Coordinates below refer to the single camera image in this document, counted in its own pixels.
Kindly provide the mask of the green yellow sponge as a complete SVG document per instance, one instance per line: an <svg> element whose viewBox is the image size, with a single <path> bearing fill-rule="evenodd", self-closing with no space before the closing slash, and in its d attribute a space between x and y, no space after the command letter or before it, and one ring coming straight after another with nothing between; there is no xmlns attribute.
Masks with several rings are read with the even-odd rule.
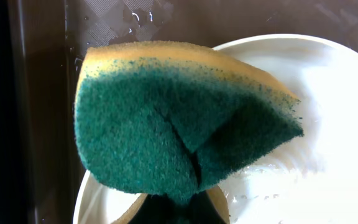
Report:
<svg viewBox="0 0 358 224"><path fill-rule="evenodd" d="M75 142L100 184L137 194L119 223L227 223L217 184L302 137L298 103L271 74L209 47L92 47L76 86Z"/></svg>

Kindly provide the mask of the white plate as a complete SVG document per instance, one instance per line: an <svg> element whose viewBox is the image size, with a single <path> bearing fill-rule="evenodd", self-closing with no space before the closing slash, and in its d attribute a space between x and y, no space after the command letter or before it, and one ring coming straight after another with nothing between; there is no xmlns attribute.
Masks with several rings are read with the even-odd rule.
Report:
<svg viewBox="0 0 358 224"><path fill-rule="evenodd" d="M358 223L358 53L295 34L88 49L75 223Z"/></svg>

